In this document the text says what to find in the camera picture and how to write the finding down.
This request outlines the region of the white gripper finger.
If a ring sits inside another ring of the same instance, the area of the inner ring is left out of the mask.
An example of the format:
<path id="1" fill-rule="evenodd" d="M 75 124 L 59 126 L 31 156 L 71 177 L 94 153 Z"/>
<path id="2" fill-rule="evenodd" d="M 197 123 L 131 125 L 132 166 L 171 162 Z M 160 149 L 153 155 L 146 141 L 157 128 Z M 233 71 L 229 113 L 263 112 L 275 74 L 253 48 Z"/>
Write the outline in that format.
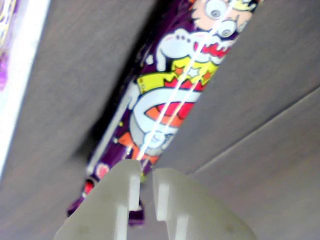
<path id="1" fill-rule="evenodd" d="M 92 189 L 56 240 L 125 240 L 129 212 L 139 208 L 140 162 L 122 160 Z"/>
<path id="2" fill-rule="evenodd" d="M 152 174 L 156 219 L 170 240 L 255 240 L 251 228 L 208 190 L 173 168 Z"/>

